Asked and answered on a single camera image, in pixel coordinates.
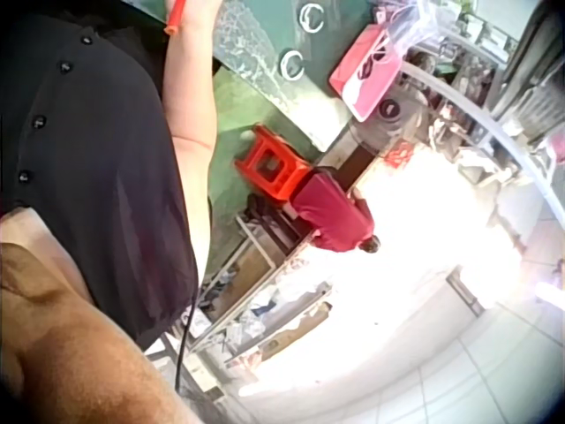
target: black wire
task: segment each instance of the black wire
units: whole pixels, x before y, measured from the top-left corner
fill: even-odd
[[[192,324],[192,318],[194,318],[194,311],[196,310],[196,303],[199,297],[199,290],[195,290],[194,294],[192,295],[192,307],[191,312],[188,314],[188,320],[186,320],[185,331],[183,332],[183,338],[180,342],[180,349],[178,350],[178,358],[177,358],[177,373],[175,374],[175,392],[180,395],[180,371],[183,367],[183,358],[185,357],[185,347],[186,347],[186,339],[188,338],[188,330]]]

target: plastic bag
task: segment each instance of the plastic bag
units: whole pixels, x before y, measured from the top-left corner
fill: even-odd
[[[429,0],[404,0],[383,2],[397,7],[388,22],[388,36],[398,56],[428,37],[439,33],[436,10]]]

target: red object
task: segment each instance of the red object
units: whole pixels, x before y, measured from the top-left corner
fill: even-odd
[[[178,32],[178,27],[180,27],[180,22],[183,18],[183,12],[185,11],[186,0],[176,0],[173,5],[173,10],[170,11],[169,22],[167,27],[165,27],[165,33],[168,35],[174,35]]]
[[[399,140],[393,149],[385,156],[385,162],[395,169],[406,165],[414,154],[414,145],[408,141]]]
[[[312,165],[265,126],[256,125],[253,132],[257,136],[255,144],[244,161],[236,161],[237,170],[276,201],[288,201]]]
[[[327,174],[315,174],[290,203],[320,231],[313,240],[320,249],[348,252],[373,235],[374,221],[366,202],[354,203]]]
[[[402,62],[386,28],[369,25],[332,73],[329,84],[355,118],[363,122],[387,93]]]

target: person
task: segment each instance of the person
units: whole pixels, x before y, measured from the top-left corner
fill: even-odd
[[[380,248],[360,191],[354,188],[349,198],[328,172],[314,172],[290,198],[290,206],[314,228],[312,244],[320,249],[348,252],[358,247],[374,254]]]
[[[135,32],[85,7],[119,2],[40,3],[1,28],[0,241],[147,349],[196,300],[207,264],[222,0],[186,0],[162,81]]]
[[[157,369],[70,282],[2,249],[0,400],[12,422],[198,424]]]

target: metal pipe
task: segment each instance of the metal pipe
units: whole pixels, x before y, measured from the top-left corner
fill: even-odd
[[[422,71],[413,64],[403,62],[402,72],[410,75],[412,78],[424,82],[433,91],[448,98],[458,108],[475,119],[489,133],[491,133],[494,138],[497,139],[498,142],[501,143],[502,146],[514,157],[522,170],[533,179],[536,187],[546,199],[549,207],[555,213],[557,221],[559,221],[561,227],[565,229],[565,210],[551,187],[551,182],[547,181],[541,172],[541,169],[536,166],[527,152],[521,149],[516,142],[512,140],[504,132],[504,130],[502,130],[501,125],[494,121],[489,113],[482,110],[479,106],[445,82],[435,78],[433,75],[425,71]]]

